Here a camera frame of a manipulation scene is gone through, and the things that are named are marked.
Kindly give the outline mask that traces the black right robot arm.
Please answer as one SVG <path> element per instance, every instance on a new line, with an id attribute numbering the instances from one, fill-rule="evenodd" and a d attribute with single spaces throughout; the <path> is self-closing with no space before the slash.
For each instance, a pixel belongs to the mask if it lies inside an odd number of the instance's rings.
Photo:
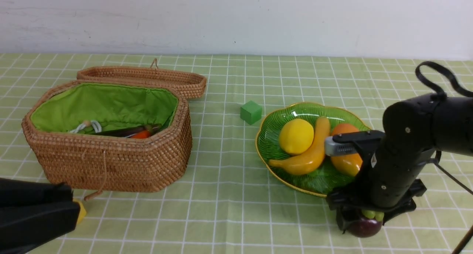
<path id="1" fill-rule="evenodd" d="M 355 179 L 326 196 L 341 231 L 359 224 L 362 211 L 384 214 L 382 224 L 416 210 L 426 192 L 418 178 L 442 152 L 472 156 L 472 99 L 421 95 L 389 106 L 383 131 L 336 133 L 326 140 L 328 156 L 356 151 L 362 167 Z"/>

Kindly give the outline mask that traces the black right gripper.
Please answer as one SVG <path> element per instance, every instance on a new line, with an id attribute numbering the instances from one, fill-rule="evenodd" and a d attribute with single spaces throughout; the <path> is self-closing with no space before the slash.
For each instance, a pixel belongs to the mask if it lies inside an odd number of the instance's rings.
<path id="1" fill-rule="evenodd" d="M 355 209 L 384 212 L 383 225 L 416 210 L 413 197 L 426 190 L 417 177 L 434 152 L 434 148 L 407 149 L 407 144 L 397 146 L 384 137 L 373 155 L 362 158 L 355 179 L 334 188 L 326 197 L 329 208 L 336 210 L 341 232 L 347 232 L 355 223 Z"/>

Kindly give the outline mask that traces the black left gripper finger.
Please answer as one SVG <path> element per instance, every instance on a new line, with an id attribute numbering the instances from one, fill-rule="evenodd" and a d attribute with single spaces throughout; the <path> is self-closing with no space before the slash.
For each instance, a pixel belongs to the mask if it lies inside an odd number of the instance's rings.
<path id="1" fill-rule="evenodd" d="M 79 206 L 66 183 L 0 181 L 0 252 L 25 254 L 76 229 Z"/>

